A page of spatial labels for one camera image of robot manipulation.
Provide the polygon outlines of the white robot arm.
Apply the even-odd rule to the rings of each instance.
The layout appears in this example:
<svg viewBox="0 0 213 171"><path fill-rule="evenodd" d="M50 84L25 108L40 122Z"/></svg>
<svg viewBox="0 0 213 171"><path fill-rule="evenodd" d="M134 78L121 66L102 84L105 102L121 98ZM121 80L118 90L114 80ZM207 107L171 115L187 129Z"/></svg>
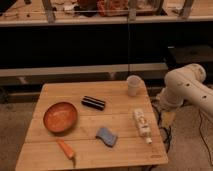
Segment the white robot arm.
<svg viewBox="0 0 213 171"><path fill-rule="evenodd" d="M169 71L165 87L157 95L161 108L172 110L188 100L213 118L213 89L203 84L205 79L205 69L196 63Z"/></svg>

